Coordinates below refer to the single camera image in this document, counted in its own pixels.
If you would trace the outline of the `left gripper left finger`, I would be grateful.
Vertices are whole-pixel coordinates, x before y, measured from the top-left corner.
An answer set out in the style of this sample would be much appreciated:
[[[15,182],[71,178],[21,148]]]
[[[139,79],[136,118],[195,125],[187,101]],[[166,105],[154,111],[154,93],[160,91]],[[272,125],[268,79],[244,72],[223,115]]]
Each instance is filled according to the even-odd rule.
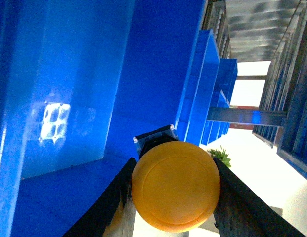
[[[64,237],[132,237],[136,209],[132,199],[132,173],[137,164],[129,158],[97,201]]]

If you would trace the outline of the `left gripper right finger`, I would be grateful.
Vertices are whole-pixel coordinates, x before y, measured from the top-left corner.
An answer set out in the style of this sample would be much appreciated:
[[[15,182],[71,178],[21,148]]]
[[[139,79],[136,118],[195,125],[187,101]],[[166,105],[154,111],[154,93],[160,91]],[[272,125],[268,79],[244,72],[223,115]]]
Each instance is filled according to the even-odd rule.
[[[214,211],[221,237],[303,237],[272,210],[222,161],[214,158],[220,174],[220,197]]]

